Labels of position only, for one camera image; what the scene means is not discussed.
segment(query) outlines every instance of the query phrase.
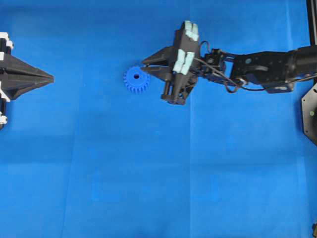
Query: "gear teeth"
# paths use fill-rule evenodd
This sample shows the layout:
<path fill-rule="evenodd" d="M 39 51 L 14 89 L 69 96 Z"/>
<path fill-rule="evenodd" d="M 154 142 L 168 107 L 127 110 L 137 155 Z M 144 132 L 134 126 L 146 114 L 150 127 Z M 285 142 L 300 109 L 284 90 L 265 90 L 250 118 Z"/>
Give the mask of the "gear teeth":
<path fill-rule="evenodd" d="M 134 66 L 129 68 L 124 74 L 123 74 L 123 83 L 127 87 L 128 91 L 135 94 L 141 94 L 147 90 L 147 88 L 150 85 L 150 75 L 143 72 L 141 69 L 141 66 Z M 135 74 L 138 74 L 140 76 L 141 80 L 140 86 L 135 86 L 138 83 L 136 83 Z"/>

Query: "blue gear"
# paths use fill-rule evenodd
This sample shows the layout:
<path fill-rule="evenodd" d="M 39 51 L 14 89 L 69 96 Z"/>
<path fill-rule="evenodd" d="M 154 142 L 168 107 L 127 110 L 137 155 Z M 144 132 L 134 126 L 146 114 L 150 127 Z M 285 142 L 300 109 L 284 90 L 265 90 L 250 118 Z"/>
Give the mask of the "blue gear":
<path fill-rule="evenodd" d="M 139 66 L 129 68 L 123 79 L 125 86 L 132 93 L 143 93 L 150 85 L 150 75 L 143 72 Z"/>

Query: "wire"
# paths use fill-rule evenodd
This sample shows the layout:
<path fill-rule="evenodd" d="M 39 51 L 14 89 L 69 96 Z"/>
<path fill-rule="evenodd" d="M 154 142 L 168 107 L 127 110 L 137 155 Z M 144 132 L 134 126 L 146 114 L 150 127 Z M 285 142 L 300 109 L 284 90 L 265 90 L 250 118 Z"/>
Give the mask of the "wire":
<path fill-rule="evenodd" d="M 238 91 L 239 88 L 242 88 L 244 90 L 247 90 L 247 91 L 251 91 L 251 92 L 260 92 L 260 91 L 264 91 L 264 90 L 267 90 L 267 89 L 270 89 L 270 88 L 275 88 L 275 87 L 282 87 L 282 86 L 285 86 L 287 84 L 290 84 L 290 83 L 296 83 L 296 82 L 302 82 L 302 81 L 307 81 L 307 80 L 311 80 L 313 78 L 316 78 L 317 77 L 317 74 L 314 74 L 312 76 L 308 76 L 308 77 L 304 77 L 304 78 L 300 78 L 300 79 L 296 79 L 296 80 L 293 80 L 293 81 L 290 81 L 290 82 L 287 82 L 287 83 L 282 83 L 280 85 L 275 85 L 275 86 L 270 86 L 270 87 L 266 87 L 266 88 L 260 88 L 260 89 L 251 89 L 251 88 L 245 88 L 243 87 L 242 85 L 234 82 L 231 78 L 228 78 L 226 75 L 224 75 L 223 72 L 219 71 L 218 69 L 212 67 L 211 65 L 209 65 L 208 63 L 206 63 L 205 61 L 203 61 L 202 59 L 198 59 L 198 58 L 194 58 L 194 60 L 196 61 L 199 61 L 200 63 L 206 65 L 208 68 L 210 68 L 212 71 L 216 72 L 217 74 L 219 74 L 223 79 L 229 81 L 230 83 L 234 84 L 235 85 L 235 89 L 233 91 L 231 91 L 230 89 L 228 89 L 228 84 L 225 83 L 224 86 L 226 87 L 226 90 L 229 92 L 229 93 L 235 93 Z"/>
<path fill-rule="evenodd" d="M 201 41 L 199 47 L 201 48 L 204 43 L 207 44 L 207 51 L 208 51 L 208 53 L 211 53 L 211 51 L 210 51 L 210 44 L 209 44 L 208 41 Z"/>

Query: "blue surface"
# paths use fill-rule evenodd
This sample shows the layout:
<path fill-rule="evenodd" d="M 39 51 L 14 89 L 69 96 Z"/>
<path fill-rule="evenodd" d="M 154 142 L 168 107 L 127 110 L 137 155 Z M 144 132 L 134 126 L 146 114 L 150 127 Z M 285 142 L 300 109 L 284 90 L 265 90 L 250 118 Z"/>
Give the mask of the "blue surface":
<path fill-rule="evenodd" d="M 309 45 L 306 1 L 9 1 L 12 54 L 55 84 L 8 105 L 0 237 L 311 237 L 317 158 L 300 99 L 199 80 L 186 106 L 141 95 L 124 72 L 192 20 L 237 54 Z"/>

